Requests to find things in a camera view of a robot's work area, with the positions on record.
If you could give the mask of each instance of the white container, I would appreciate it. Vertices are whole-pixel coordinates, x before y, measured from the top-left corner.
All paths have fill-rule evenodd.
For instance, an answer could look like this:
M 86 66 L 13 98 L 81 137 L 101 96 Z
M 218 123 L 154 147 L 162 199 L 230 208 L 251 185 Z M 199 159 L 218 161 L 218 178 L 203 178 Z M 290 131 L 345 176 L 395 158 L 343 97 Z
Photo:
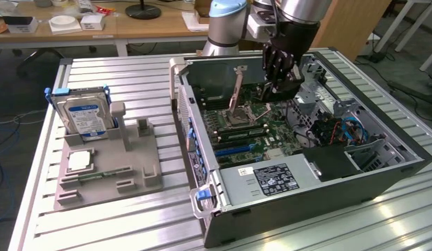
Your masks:
M 63 7 L 67 5 L 67 0 L 50 0 L 50 2 L 57 7 Z
M 3 17 L 10 33 L 34 33 L 38 22 L 35 17 Z
M 105 21 L 102 15 L 90 15 L 82 17 L 82 30 L 103 30 L 103 25 Z
M 49 27 L 53 35 L 67 34 L 82 31 L 75 18 L 70 16 L 57 16 L 49 20 Z
M 367 41 L 362 46 L 358 56 L 370 56 L 373 53 L 373 48 L 375 48 L 378 42 L 379 42 L 379 37 L 374 33 L 370 33 L 367 37 Z

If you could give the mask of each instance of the desk leg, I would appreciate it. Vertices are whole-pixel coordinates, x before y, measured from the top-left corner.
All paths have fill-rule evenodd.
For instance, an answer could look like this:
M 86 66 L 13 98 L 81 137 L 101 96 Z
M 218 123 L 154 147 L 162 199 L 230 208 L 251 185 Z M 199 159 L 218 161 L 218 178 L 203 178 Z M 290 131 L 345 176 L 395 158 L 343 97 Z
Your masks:
M 127 56 L 126 54 L 126 39 L 115 39 L 114 45 L 117 49 L 117 56 Z
M 419 25 L 422 24 L 422 22 L 425 21 L 429 13 L 432 12 L 432 4 L 429 5 L 429 7 L 426 8 L 425 12 L 419 15 L 419 17 L 417 18 L 415 23 L 411 25 L 406 35 L 403 36 L 403 39 L 401 40 L 397 48 L 395 48 L 395 52 L 399 52 L 401 49 L 403 48 L 405 44 L 407 43 L 413 33 L 415 32 L 415 30 L 418 29 Z
M 425 63 L 422 64 L 422 66 L 419 66 L 419 70 L 423 72 L 427 67 L 430 66 L 432 64 L 432 55 L 429 56 L 429 58 L 426 59 Z
M 399 25 L 401 20 L 403 19 L 411 5 L 413 5 L 413 1 L 407 1 L 407 3 L 405 4 L 403 8 L 401 9 L 401 11 L 399 11 L 399 13 L 398 13 L 398 15 L 395 17 L 395 20 L 391 22 L 391 25 L 389 26 L 389 29 L 385 32 L 385 34 L 383 34 L 383 36 L 382 36 L 382 38 L 381 38 L 381 40 L 379 40 L 379 42 L 377 44 L 377 47 L 374 49 L 375 52 L 381 51 L 385 43 L 389 40 L 389 37 L 390 37 L 391 33 L 394 33 L 394 30 L 395 30 L 397 26 Z

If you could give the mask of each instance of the green circuit board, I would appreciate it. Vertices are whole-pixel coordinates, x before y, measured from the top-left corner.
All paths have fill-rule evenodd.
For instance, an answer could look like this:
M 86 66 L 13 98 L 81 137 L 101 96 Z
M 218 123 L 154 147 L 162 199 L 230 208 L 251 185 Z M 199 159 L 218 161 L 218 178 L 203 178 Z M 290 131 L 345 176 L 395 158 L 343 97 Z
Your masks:
M 242 164 L 258 162 L 271 158 L 290 156 L 298 153 L 302 146 L 293 135 L 293 130 L 285 122 L 285 118 L 281 114 L 281 107 L 275 103 L 253 103 L 245 101 L 238 106 L 233 113 L 227 110 L 203 110 L 202 120 L 207 135 L 210 136 L 211 146 L 214 152 L 219 150 L 219 146 L 226 144 L 219 142 L 217 133 L 223 130 L 241 130 L 242 128 L 258 127 L 262 134 L 257 137 L 242 138 L 245 134 L 230 133 L 239 137 L 234 140 L 229 140 L 227 144 L 238 145 L 225 149 L 235 149 L 241 146 L 253 145 L 250 151 L 242 153 L 234 153 L 217 157 L 221 168 L 231 167 Z

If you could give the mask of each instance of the red cable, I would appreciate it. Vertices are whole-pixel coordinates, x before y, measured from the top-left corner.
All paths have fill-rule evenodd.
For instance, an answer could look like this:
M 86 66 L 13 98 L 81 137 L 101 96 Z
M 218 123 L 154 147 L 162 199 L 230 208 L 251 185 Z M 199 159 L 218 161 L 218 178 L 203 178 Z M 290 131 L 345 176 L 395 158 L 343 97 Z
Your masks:
M 335 122 L 335 124 L 334 124 L 329 145 L 331 145 L 331 143 L 333 143 L 334 131 L 335 131 L 335 127 L 338 124 L 339 124 L 339 122 Z

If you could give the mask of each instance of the black lamp base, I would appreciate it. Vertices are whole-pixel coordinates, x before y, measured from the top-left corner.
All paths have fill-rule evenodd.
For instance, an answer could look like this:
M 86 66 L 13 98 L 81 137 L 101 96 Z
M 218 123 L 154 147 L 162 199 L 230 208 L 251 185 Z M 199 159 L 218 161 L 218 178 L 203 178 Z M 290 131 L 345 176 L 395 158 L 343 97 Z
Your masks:
M 131 5 L 125 8 L 125 14 L 135 19 L 153 19 L 161 16 L 161 10 L 153 5 L 143 5 L 143 10 L 141 9 L 141 4 Z

